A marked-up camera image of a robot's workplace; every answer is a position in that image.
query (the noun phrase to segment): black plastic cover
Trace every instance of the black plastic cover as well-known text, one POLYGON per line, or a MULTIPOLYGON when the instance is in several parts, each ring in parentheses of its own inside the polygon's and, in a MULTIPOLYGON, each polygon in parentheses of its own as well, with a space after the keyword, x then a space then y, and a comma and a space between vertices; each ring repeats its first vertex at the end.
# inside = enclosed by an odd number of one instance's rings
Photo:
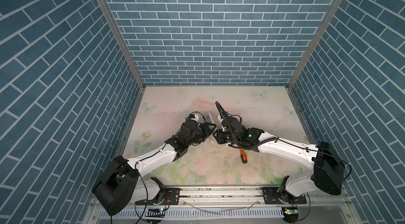
POLYGON ((331 195, 340 195, 342 192, 345 165, 339 159, 331 144, 326 142, 319 144, 311 179, 320 190, 331 195))
POLYGON ((92 188, 94 196, 110 216, 127 206, 138 181, 138 170, 127 162, 122 156, 114 158, 92 188))

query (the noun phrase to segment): orange and black screwdriver handle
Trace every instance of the orange and black screwdriver handle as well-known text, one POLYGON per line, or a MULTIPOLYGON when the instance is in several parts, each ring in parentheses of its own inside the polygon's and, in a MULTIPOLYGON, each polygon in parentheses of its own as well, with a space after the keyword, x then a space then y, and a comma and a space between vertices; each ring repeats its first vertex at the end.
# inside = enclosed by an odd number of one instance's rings
POLYGON ((242 148, 240 149, 240 158, 242 159, 243 163, 247 163, 246 154, 245 154, 245 151, 242 148))

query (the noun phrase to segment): blue brick wall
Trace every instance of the blue brick wall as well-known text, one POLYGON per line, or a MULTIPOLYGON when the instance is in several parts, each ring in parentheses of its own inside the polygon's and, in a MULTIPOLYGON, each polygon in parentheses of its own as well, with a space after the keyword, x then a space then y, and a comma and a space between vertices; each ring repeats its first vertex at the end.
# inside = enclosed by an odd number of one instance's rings
POLYGON ((95 0, 0 0, 0 223, 82 221, 138 91, 95 0))
POLYGON ((331 0, 107 0, 147 85, 286 85, 331 0))
POLYGON ((363 223, 405 223, 405 0, 343 0, 293 92, 353 167, 363 223))

